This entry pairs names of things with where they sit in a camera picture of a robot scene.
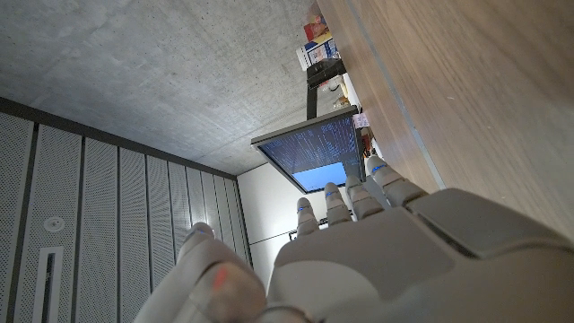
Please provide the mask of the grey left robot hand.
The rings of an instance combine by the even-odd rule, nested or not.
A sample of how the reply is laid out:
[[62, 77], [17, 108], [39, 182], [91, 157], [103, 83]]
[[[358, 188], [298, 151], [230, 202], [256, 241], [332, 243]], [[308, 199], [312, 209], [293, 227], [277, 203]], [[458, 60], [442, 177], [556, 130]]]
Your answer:
[[193, 225], [140, 322], [570, 322], [573, 245], [504, 205], [428, 193], [379, 157], [382, 205], [356, 177], [325, 188], [328, 225], [297, 204], [267, 283]]

